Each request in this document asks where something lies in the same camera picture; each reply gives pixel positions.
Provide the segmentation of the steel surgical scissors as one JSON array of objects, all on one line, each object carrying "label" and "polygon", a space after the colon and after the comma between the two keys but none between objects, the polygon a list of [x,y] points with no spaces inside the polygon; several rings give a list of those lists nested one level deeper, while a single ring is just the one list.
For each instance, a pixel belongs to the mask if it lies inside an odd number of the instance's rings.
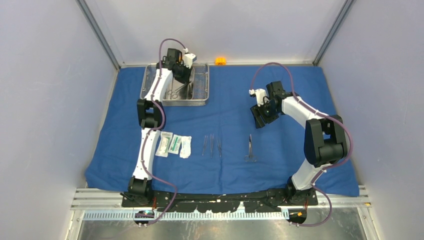
[{"label": "steel surgical scissors", "polygon": [[249,135],[249,139],[248,139],[248,153],[247,155],[244,156],[244,160],[246,162],[256,162],[257,161],[257,157],[253,154],[253,140],[252,140],[252,135]]}]

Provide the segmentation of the green white small packet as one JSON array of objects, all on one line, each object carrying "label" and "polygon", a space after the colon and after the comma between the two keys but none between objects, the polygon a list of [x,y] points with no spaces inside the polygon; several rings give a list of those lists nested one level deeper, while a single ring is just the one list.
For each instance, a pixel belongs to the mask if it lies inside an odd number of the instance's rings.
[{"label": "green white small packet", "polygon": [[172,136],[171,141],[169,142],[168,153],[178,155],[180,152],[181,142],[182,142],[182,136],[174,134]]}]

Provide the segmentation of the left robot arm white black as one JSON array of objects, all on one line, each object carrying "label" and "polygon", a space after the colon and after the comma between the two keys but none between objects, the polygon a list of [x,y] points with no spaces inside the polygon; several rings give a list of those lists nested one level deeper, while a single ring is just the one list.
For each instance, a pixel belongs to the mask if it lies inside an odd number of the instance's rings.
[{"label": "left robot arm white black", "polygon": [[137,100],[137,116],[141,127],[141,142],[135,169],[125,193],[136,205],[148,207],[154,199],[152,168],[156,146],[166,123],[163,99],[173,80],[187,84],[196,55],[185,47],[183,51],[168,48],[156,64],[155,77],[149,91]]}]

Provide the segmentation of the clear plastic packet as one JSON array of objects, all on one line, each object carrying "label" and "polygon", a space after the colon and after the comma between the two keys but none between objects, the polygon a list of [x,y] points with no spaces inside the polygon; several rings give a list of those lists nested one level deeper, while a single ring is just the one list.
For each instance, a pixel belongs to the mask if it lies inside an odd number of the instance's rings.
[{"label": "clear plastic packet", "polygon": [[181,137],[181,150],[179,153],[179,156],[183,159],[187,159],[192,151],[191,151],[191,141],[192,141],[192,137],[191,136],[182,136]]}]

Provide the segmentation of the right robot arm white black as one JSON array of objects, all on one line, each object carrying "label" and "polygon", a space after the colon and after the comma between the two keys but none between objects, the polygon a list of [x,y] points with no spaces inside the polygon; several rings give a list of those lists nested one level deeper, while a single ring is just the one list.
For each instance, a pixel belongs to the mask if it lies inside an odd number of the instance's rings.
[{"label": "right robot arm white black", "polygon": [[313,108],[297,93],[285,91],[280,81],[267,84],[266,89],[250,89],[248,94],[256,99],[250,110],[257,129],[281,115],[291,117],[304,128],[305,159],[284,188],[285,200],[299,205],[320,175],[348,154],[345,131],[340,125],[342,118]]}]

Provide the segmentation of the steel surgical forceps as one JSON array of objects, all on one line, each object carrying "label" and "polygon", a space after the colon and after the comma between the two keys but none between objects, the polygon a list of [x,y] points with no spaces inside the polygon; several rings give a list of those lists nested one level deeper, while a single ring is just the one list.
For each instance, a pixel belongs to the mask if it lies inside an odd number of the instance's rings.
[{"label": "steel surgical forceps", "polygon": [[188,97],[188,84],[181,84],[180,82],[172,82],[167,89],[166,99],[167,100],[184,100]]}]

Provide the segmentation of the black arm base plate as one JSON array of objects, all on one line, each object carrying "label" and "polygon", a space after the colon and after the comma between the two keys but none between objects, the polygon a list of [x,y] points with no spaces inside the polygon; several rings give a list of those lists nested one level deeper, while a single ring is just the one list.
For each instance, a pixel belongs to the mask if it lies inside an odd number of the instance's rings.
[{"label": "black arm base plate", "polygon": [[178,193],[173,198],[172,192],[150,190],[147,196],[122,192],[121,206],[124,208],[152,207],[167,213],[234,213],[244,208],[247,213],[273,213],[282,207],[307,208],[317,206],[317,194],[313,189],[289,196],[284,188],[237,193],[237,194],[188,194]]}]

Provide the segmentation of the steel tweezers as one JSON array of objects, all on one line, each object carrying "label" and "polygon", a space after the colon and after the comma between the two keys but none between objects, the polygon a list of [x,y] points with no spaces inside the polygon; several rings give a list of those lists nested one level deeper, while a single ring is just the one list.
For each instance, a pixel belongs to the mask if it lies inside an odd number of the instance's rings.
[{"label": "steel tweezers", "polygon": [[222,157],[222,142],[220,138],[217,139],[217,148],[218,148],[219,157],[221,158]]},{"label": "steel tweezers", "polygon": [[205,151],[206,151],[206,147],[207,147],[207,143],[208,143],[208,136],[205,135],[204,136],[204,141],[203,141],[203,147],[202,147],[202,156],[205,155]]},{"label": "steel tweezers", "polygon": [[214,134],[210,134],[210,158],[213,157],[213,151],[214,151]]}]

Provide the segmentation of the blue surgical drape cloth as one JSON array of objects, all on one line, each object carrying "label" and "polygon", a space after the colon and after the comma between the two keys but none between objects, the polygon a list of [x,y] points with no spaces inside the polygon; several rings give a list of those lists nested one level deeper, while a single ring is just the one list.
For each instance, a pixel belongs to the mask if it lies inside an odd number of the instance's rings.
[{"label": "blue surgical drape cloth", "polygon": [[[137,100],[144,67],[120,70],[93,158],[85,170],[90,188],[126,191],[138,161],[141,127]],[[317,66],[212,66],[210,95],[203,106],[165,107],[164,130],[191,137],[191,154],[156,156],[152,187],[181,194],[240,194],[283,188],[305,159],[304,129],[280,116],[256,128],[248,94],[280,81],[312,107],[336,109],[323,69]]]}]

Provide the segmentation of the wire mesh instrument basket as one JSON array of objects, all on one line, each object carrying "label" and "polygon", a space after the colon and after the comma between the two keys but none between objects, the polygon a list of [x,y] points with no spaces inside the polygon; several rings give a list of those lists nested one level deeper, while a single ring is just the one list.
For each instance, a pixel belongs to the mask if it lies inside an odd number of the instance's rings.
[{"label": "wire mesh instrument basket", "polygon": [[195,64],[193,65],[193,68],[195,69],[193,98],[190,100],[164,100],[165,92],[163,95],[163,106],[194,107],[204,106],[207,104],[210,92],[210,67],[208,64]]}]

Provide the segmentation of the white sterile pouch packet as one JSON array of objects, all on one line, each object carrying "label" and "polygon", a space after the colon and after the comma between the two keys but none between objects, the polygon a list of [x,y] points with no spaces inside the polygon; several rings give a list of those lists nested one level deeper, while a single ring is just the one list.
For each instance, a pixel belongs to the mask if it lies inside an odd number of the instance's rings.
[{"label": "white sterile pouch packet", "polygon": [[160,141],[155,153],[156,156],[164,157],[164,158],[168,156],[169,145],[172,141],[173,135],[174,134],[172,132],[166,132],[166,131],[162,131],[160,133]]}]

